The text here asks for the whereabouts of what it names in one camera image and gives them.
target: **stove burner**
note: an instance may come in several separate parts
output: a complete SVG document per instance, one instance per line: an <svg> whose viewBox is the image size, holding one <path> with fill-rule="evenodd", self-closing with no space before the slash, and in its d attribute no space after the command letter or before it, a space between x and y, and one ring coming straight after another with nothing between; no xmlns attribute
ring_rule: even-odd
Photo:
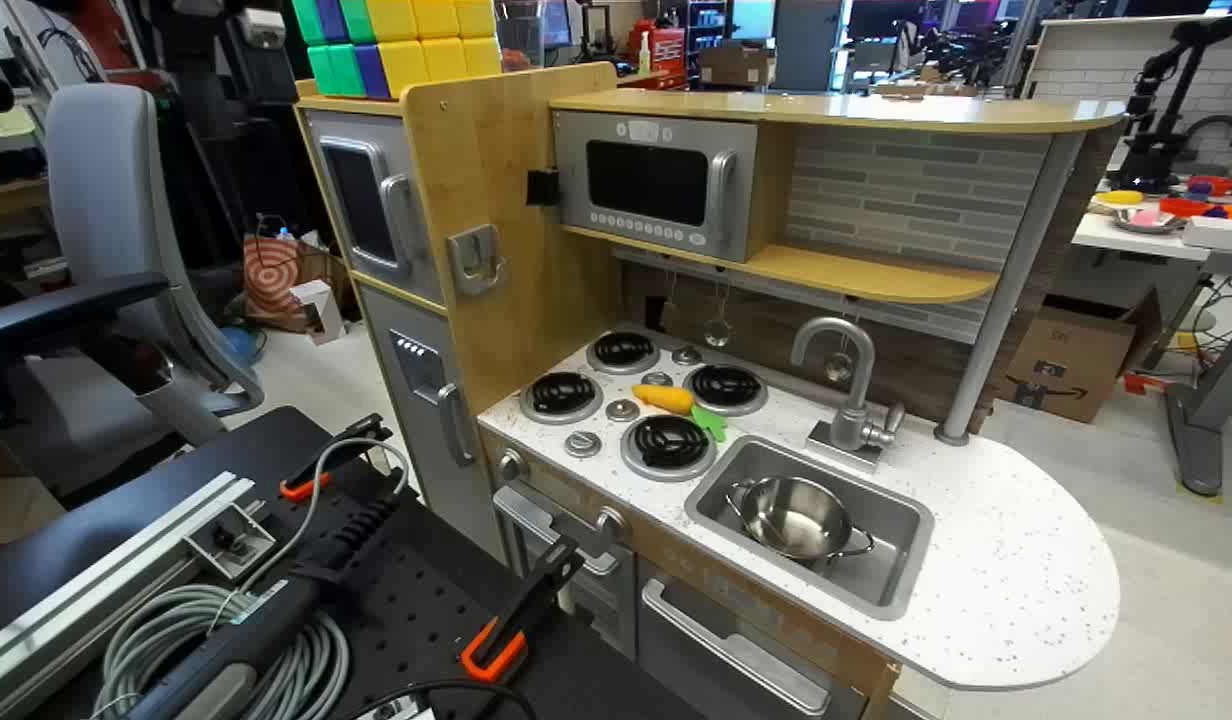
<svg viewBox="0 0 1232 720"><path fill-rule="evenodd" d="M672 388L670 371L647 371L646 383Z"/></svg>
<svg viewBox="0 0 1232 720"><path fill-rule="evenodd" d="M766 383L736 363L706 363L687 376L687 388L708 410L755 410L766 403Z"/></svg>
<svg viewBox="0 0 1232 720"><path fill-rule="evenodd" d="M639 403L636 400L612 400L610 403L610 421L636 421L639 417Z"/></svg>
<svg viewBox="0 0 1232 720"><path fill-rule="evenodd" d="M701 349L687 349L687 345L686 345L686 349L672 350L672 359L676 359L676 363L701 363Z"/></svg>
<svg viewBox="0 0 1232 720"><path fill-rule="evenodd" d="M595 455L604 448L604 440L595 431L572 431L565 440L567 455L584 458L584 455Z"/></svg>
<svg viewBox="0 0 1232 720"><path fill-rule="evenodd" d="M600 371L646 371L655 355L655 345L639 333L610 333L588 345L588 363Z"/></svg>
<svg viewBox="0 0 1232 720"><path fill-rule="evenodd" d="M711 443L686 417L647 417L623 431L621 455L639 477L691 479L708 469Z"/></svg>
<svg viewBox="0 0 1232 720"><path fill-rule="evenodd" d="M600 388L580 371L550 371L526 394L526 410L541 422L572 422L600 406Z"/></svg>

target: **speckled countertop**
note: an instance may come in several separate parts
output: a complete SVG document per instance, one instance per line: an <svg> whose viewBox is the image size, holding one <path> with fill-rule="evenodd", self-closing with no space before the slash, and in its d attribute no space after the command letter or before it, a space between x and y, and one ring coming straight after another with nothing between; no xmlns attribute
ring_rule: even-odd
<svg viewBox="0 0 1232 720"><path fill-rule="evenodd" d="M561 369L588 371L588 359L577 350ZM672 363L665 349L655 369L676 380L691 371L691 363ZM604 403L617 394L631 400L631 383L639 380L588 376L600 380ZM621 431L630 422L604 410L577 422L538 422L510 394L479 422L944 682L1050 682L1085 669L1114 640L1122 615L1114 553L1091 515L1046 469L981 437L965 448L940 443L925 421L904 421L884 458L860 463L807 448L807 429L819 417L828 406L806 400L806 390L772 388L762 410L729 421L722 452L741 437L766 437L812 463L845 469L860 485L925 503L934 511L934 538L911 598L897 621L869 615L818 589L806 571L772 563L755 547L691 521L687 496L706 477L655 485L630 473L621 458ZM588 458L567 455L565 437L577 429L595 431L604 448Z"/></svg>

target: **yellow bin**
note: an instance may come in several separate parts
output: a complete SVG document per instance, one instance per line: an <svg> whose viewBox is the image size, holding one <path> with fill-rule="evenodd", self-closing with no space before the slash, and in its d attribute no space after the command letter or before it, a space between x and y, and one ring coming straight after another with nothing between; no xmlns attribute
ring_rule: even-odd
<svg viewBox="0 0 1232 720"><path fill-rule="evenodd" d="M421 39L426 48L426 73L430 81L461 81L464 66L464 45L461 39Z"/></svg>
<svg viewBox="0 0 1232 720"><path fill-rule="evenodd" d="M469 75L498 75L502 73L502 48L494 37L485 39L461 39L464 45L464 66Z"/></svg>
<svg viewBox="0 0 1232 720"><path fill-rule="evenodd" d="M431 0L365 0L371 16L376 45L415 39L415 2Z"/></svg>
<svg viewBox="0 0 1232 720"><path fill-rule="evenodd" d="M461 33L455 0L411 0L411 8L415 8L421 39L455 37Z"/></svg>
<svg viewBox="0 0 1232 720"><path fill-rule="evenodd" d="M455 0L455 19L461 19L461 37L479 39L498 33L494 0Z"/></svg>
<svg viewBox="0 0 1232 720"><path fill-rule="evenodd" d="M388 97L402 97L410 83L430 81L426 48L421 45L379 45L379 62L388 81Z"/></svg>

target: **colorful bins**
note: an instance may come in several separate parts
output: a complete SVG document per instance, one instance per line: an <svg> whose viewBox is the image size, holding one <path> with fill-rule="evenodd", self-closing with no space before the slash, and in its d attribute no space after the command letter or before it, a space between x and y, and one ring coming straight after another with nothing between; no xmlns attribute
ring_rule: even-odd
<svg viewBox="0 0 1232 720"><path fill-rule="evenodd" d="M326 97L502 73L494 0L293 0Z"/></svg>

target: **faucet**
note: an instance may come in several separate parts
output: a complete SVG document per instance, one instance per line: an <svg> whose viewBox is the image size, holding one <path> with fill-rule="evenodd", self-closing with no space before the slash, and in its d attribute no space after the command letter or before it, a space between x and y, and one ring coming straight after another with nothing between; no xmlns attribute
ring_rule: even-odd
<svg viewBox="0 0 1232 720"><path fill-rule="evenodd" d="M873 334L845 317L818 317L791 334L789 359L807 363L807 349L818 334L845 334L858 350L858 371L853 371L848 403L841 403L828 422L818 421L807 440L833 443L845 452L879 452L884 443L893 443L904 410L893 406L884 422L869 417L869 383L873 383L873 363L875 363Z"/></svg>

